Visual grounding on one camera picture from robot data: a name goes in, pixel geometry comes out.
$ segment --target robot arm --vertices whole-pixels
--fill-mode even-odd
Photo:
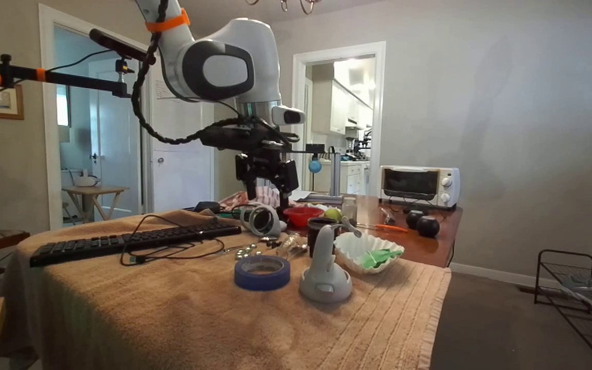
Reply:
[[[234,18],[210,36],[192,38],[189,16],[176,0],[136,0],[151,33],[160,31],[161,73],[175,97],[223,101],[235,97],[243,116],[269,123],[299,123],[302,112],[279,105],[279,62],[269,25]]]

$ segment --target doorway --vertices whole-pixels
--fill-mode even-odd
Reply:
[[[382,131],[382,90],[383,90],[383,50],[385,43],[362,43],[336,50],[321,50],[307,54],[294,56],[294,75],[291,75],[291,97],[295,107],[302,107],[303,112],[312,112],[312,67],[315,65],[329,65],[343,60],[372,60],[373,63],[373,93],[370,97],[372,107],[372,127],[370,127],[370,166],[368,166],[368,188],[366,196],[377,196],[377,177],[379,177],[379,131]],[[297,127],[297,136],[302,141],[318,140],[316,131],[312,130],[309,118],[305,126]],[[302,178],[302,188],[312,188],[312,177],[307,172],[307,157],[295,155],[297,178]]]
[[[43,65],[74,62],[90,54],[93,46],[103,50],[87,38],[87,31],[100,27],[87,25],[43,3],[38,5],[38,18]],[[93,58],[87,63],[75,65],[75,70],[61,72],[114,79],[114,54],[103,54],[103,58]],[[72,108],[68,108],[70,123],[68,127],[60,127],[58,86],[43,83],[48,228],[61,228],[64,215],[70,215],[72,202],[61,188],[72,185],[70,181],[74,172],[94,172],[100,178],[100,185],[126,188],[114,207],[110,199],[100,202],[105,207],[113,207],[113,215],[143,211],[142,199],[146,188],[142,178],[142,131],[131,114],[131,103],[126,98],[114,98],[110,93],[86,88],[68,90],[68,103],[72,105]]]

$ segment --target white wall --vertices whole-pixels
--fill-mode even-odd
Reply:
[[[385,0],[272,25],[294,54],[385,41],[379,163],[461,172],[456,262],[592,253],[592,2]]]

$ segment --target metal rack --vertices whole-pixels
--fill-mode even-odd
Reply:
[[[537,261],[533,302],[548,304],[592,349],[592,255],[543,249]]]

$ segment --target cup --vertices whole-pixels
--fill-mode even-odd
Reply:
[[[316,245],[316,237],[318,237],[318,229],[327,223],[336,223],[334,219],[331,217],[312,217],[307,222],[307,250],[309,250],[309,256],[315,253],[315,245]]]

